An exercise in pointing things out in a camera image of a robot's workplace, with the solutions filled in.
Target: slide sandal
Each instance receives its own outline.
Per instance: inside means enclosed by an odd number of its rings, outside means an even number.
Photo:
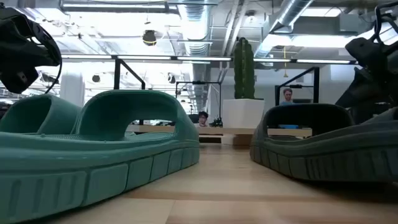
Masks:
[[[125,137],[136,119],[175,121],[175,131]],[[0,223],[99,202],[198,161],[198,132],[174,97],[106,91],[83,107],[76,134],[0,133]]]
[[[0,132],[70,134],[81,108],[59,97],[43,94],[14,103],[0,120]]]
[[[313,137],[269,136],[278,124],[309,126]],[[303,180],[395,182],[398,180],[398,121],[353,125],[335,105],[285,105],[269,110],[257,127],[251,159]]]

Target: ceiling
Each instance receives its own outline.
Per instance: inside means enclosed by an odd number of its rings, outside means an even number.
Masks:
[[[199,32],[198,26],[192,26],[181,15],[174,14],[181,5],[175,6],[172,0],[170,3],[170,12],[154,13],[152,9],[146,9],[154,3],[150,1],[127,1],[127,0],[103,0],[98,4],[106,3],[113,7],[116,2],[120,4],[140,4],[144,10],[134,12],[122,12],[120,8],[115,7],[107,12],[100,12],[101,9],[95,9],[85,12],[74,10],[62,11],[57,4],[58,0],[15,0],[6,1],[6,6],[16,7],[18,10],[28,16],[29,19],[38,22],[44,27],[52,37],[57,41],[62,54],[105,54],[105,55],[188,55],[187,34]],[[78,4],[93,3],[94,0],[74,0],[64,1]],[[186,2],[195,2],[195,0],[181,0]],[[237,13],[233,15],[234,5],[238,2]],[[274,58],[305,58],[305,59],[333,59],[333,60],[352,60],[352,57],[344,49],[345,44],[354,38],[354,36],[339,35],[276,35],[264,33],[264,24],[267,18],[276,14],[281,6],[280,0],[274,1],[235,1],[235,0],[217,0],[215,6],[210,8],[208,20],[208,30],[205,40],[199,43],[209,45],[207,56],[224,56],[223,49],[225,40],[227,46],[234,44],[233,33],[237,32],[236,37],[245,37],[252,45],[254,52],[261,47],[261,43],[267,43],[271,47],[268,57]],[[366,9],[375,6],[376,1],[338,1],[338,0],[315,0],[302,14],[302,17],[319,18],[337,18],[340,14],[362,14],[360,17],[364,21],[372,18],[372,12]],[[243,14],[241,24],[239,24],[240,15]],[[232,29],[228,30],[231,21]],[[155,46],[147,46],[142,41],[142,35],[145,30],[155,30],[157,43]],[[386,39],[395,39],[396,34],[391,33]],[[171,95],[175,94],[175,84],[168,81],[169,74],[173,75],[176,81],[194,81],[217,80],[219,72],[196,71],[196,65],[190,63],[145,63],[137,61],[128,61],[127,64],[146,82],[148,88],[160,90]],[[286,69],[309,68],[313,65],[286,65]],[[276,70],[285,68],[284,64],[273,64],[263,66],[266,70]],[[58,68],[39,67],[42,74],[56,77]],[[113,89],[114,62],[65,62],[64,70],[81,72],[86,80],[86,97],[89,100],[92,96],[101,91]],[[93,75],[100,76],[100,82],[93,82]],[[38,94],[47,89],[50,83],[38,80],[32,85],[29,91],[22,96],[29,94]],[[138,89],[141,84],[125,69],[121,70],[121,89]],[[55,85],[53,94],[59,94],[59,85]],[[187,112],[197,112],[205,105],[202,101],[197,104],[198,97],[205,99],[207,90],[205,86],[199,88],[185,87],[188,91],[182,91],[178,98],[184,100],[182,103]]]

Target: person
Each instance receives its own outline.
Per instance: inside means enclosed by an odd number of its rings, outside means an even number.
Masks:
[[[207,118],[209,117],[209,114],[201,111],[199,112],[199,123],[195,124],[196,127],[207,127]]]
[[[284,89],[285,101],[283,101],[281,103],[281,105],[291,105],[291,104],[293,104],[292,95],[293,95],[293,90],[291,88]]]

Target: white wall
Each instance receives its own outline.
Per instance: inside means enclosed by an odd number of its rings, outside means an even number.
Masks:
[[[288,69],[287,74],[289,77],[286,78],[286,77],[284,77],[285,70],[283,70],[283,69],[280,69],[278,71],[256,69],[254,71],[254,75],[257,78],[258,85],[265,85],[265,84],[280,85],[283,82],[286,82],[290,78],[292,78],[304,71],[305,71],[305,69]],[[212,68],[211,69],[211,80],[216,82],[219,73],[220,73],[220,71],[218,68]],[[304,79],[305,79],[305,82],[309,82],[309,83],[312,82],[310,75],[304,76]],[[234,70],[233,70],[233,68],[230,68],[225,75],[223,85],[234,85],[234,84],[235,84]]]
[[[288,71],[290,77],[298,75],[300,72],[300,70]],[[283,77],[284,72],[281,74],[280,71],[272,73],[272,70],[264,70],[264,74],[259,71],[256,71],[256,74],[257,76],[270,76],[272,81],[274,81],[276,77],[280,78],[281,75]],[[320,103],[335,104],[353,79],[354,66],[352,65],[327,65],[322,67],[320,70]],[[309,80],[312,82],[312,79],[305,78],[304,85],[312,84],[308,83]],[[282,84],[282,82],[286,81],[286,78],[280,79],[280,81],[279,84]],[[265,100],[264,111],[275,106],[275,85],[277,84],[274,82],[267,83],[264,77],[261,78],[261,82],[256,83],[254,96]],[[280,101],[284,100],[282,91],[283,89],[281,89]],[[209,122],[212,122],[219,115],[219,99],[216,96],[218,97],[216,91],[210,90],[208,104]],[[234,98],[234,86],[232,83],[222,86],[221,97],[222,100],[231,100]],[[312,97],[313,88],[293,89],[293,98],[312,99]]]

